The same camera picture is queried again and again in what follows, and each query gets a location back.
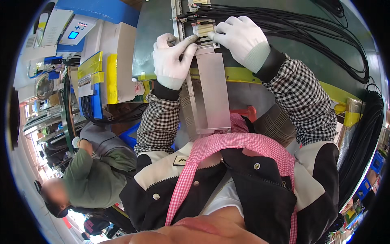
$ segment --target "green shirt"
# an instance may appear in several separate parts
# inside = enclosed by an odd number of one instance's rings
[[[133,161],[118,149],[101,159],[92,159],[80,148],[64,173],[70,203],[75,207],[108,208],[119,202],[126,178],[110,166],[128,171],[135,169]]]

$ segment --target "red stool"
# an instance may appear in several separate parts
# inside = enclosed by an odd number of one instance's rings
[[[257,120],[256,117],[256,109],[253,106],[248,106],[247,109],[234,109],[230,110],[231,114],[239,114],[243,116],[247,116],[248,119],[253,123]]]

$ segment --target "worker in green shirt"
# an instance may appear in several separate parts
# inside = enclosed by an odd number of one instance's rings
[[[125,174],[135,173],[134,151],[107,128],[89,122],[80,137],[72,141],[79,150],[64,177],[47,180],[40,191],[56,217],[66,216],[69,208],[96,212],[114,205],[127,183]],[[100,159],[92,159],[92,151]]]

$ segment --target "white work glove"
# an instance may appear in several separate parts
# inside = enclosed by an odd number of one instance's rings
[[[246,16],[229,17],[207,36],[230,50],[242,66],[257,73],[267,59],[271,47],[263,31]]]
[[[158,83],[172,90],[180,90],[198,47],[194,43],[197,39],[197,35],[192,35],[173,46],[172,42],[176,40],[174,35],[165,33],[157,38],[157,42],[153,45],[153,65]],[[183,59],[180,62],[179,56],[183,52]]]
[[[77,143],[80,141],[80,137],[76,136],[75,138],[73,138],[72,140],[72,145],[73,145],[73,148],[78,148],[78,145]]]

